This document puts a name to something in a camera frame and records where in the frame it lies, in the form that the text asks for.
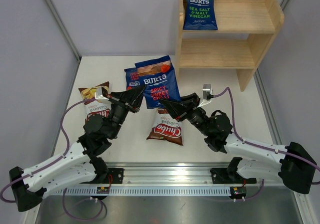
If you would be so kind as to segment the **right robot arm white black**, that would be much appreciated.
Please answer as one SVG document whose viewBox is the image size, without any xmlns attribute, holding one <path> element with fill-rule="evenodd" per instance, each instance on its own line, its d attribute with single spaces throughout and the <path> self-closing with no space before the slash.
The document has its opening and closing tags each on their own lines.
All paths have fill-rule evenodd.
<svg viewBox="0 0 320 224">
<path fill-rule="evenodd" d="M 195 93 L 180 101 L 162 99 L 160 103 L 173 119 L 188 120 L 199 130 L 212 151 L 235 156 L 227 169 L 230 181 L 251 178 L 282 181 L 300 194 L 308 194 L 315 184 L 317 163 L 301 144 L 291 142 L 285 146 L 245 139 L 237 133 L 234 118 L 225 112 L 216 110 L 208 116 Z"/>
</svg>

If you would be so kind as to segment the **blue Burts sea salt bag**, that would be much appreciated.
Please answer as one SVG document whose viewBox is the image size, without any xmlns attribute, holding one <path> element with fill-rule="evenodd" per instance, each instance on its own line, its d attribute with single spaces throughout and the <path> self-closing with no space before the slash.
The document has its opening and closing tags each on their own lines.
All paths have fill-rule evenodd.
<svg viewBox="0 0 320 224">
<path fill-rule="evenodd" d="M 185 0 L 183 30 L 218 30 L 214 10 L 215 0 Z"/>
</svg>

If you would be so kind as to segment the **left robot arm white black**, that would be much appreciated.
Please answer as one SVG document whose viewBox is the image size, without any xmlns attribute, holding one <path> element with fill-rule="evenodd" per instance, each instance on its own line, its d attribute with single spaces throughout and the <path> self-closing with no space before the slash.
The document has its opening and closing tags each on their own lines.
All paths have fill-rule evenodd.
<svg viewBox="0 0 320 224">
<path fill-rule="evenodd" d="M 84 124 L 84 134 L 66 150 L 30 168 L 15 167 L 9 171 L 14 203 L 19 212 L 39 205 L 56 191 L 70 186 L 108 178 L 108 167 L 100 155 L 111 146 L 129 112 L 139 112 L 146 86 L 109 93 L 100 87 L 95 101 L 111 104 L 107 117 L 94 114 Z"/>
</svg>

